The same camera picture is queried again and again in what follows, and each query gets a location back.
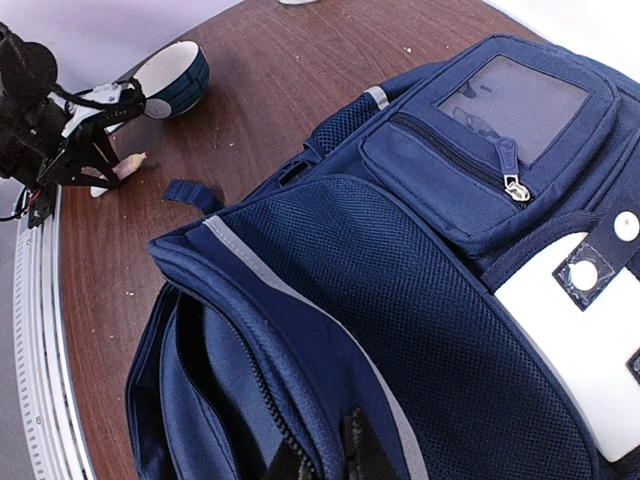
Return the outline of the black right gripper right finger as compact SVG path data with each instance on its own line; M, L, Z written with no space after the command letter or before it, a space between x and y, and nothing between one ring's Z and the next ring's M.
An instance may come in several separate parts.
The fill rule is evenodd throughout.
M339 413L344 479L408 479L396 424L388 407L351 405Z

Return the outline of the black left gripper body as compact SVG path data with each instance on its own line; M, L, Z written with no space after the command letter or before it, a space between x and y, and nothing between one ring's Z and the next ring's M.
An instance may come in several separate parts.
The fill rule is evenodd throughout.
M24 185L31 191L47 185L120 185L112 169L120 162L103 125L83 120L70 136L62 135L61 112L30 113L26 116L24 147Z

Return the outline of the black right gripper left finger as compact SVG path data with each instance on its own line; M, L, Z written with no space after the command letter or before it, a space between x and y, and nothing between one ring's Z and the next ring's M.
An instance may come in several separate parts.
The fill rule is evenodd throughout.
M313 480L311 467L293 449L282 442L262 476L263 480Z

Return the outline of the pink white correction stick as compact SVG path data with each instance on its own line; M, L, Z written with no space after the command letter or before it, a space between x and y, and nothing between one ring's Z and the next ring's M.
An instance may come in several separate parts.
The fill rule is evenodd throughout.
M149 157L148 152L141 152L131 154L122 160L118 165L113 168L113 172L120 180L125 180L132 174L134 174L137 170L140 169L143 162ZM90 188L90 194L92 198L99 198L104 193L107 192L106 188L100 188L92 186Z

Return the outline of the navy blue student backpack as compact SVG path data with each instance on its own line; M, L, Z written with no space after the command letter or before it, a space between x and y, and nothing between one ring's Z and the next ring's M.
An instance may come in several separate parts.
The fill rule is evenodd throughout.
M639 84L494 35L368 89L226 208L149 244L126 384L141 479L344 479L388 407L408 479L639 475Z

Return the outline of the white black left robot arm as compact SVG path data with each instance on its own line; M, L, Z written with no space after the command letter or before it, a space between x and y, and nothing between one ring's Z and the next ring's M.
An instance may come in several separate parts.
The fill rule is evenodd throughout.
M32 194L52 185L114 189L120 163L106 128L141 112L135 79L72 94L53 53L1 25L1 176Z

